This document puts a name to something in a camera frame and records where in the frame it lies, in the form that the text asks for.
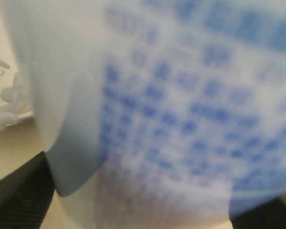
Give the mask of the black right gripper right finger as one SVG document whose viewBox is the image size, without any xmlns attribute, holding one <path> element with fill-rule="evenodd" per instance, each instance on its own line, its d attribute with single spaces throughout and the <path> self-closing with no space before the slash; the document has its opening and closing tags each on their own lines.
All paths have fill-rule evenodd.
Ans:
<svg viewBox="0 0 286 229">
<path fill-rule="evenodd" d="M 286 193 L 238 216 L 230 215 L 234 229 L 286 229 Z"/>
</svg>

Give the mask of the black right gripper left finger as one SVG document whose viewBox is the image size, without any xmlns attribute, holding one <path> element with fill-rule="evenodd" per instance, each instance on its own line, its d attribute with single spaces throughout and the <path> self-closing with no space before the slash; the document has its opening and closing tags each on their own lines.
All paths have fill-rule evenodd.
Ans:
<svg viewBox="0 0 286 229">
<path fill-rule="evenodd" d="M 0 180 L 0 229 L 40 228 L 55 185 L 44 152 Z"/>
</svg>

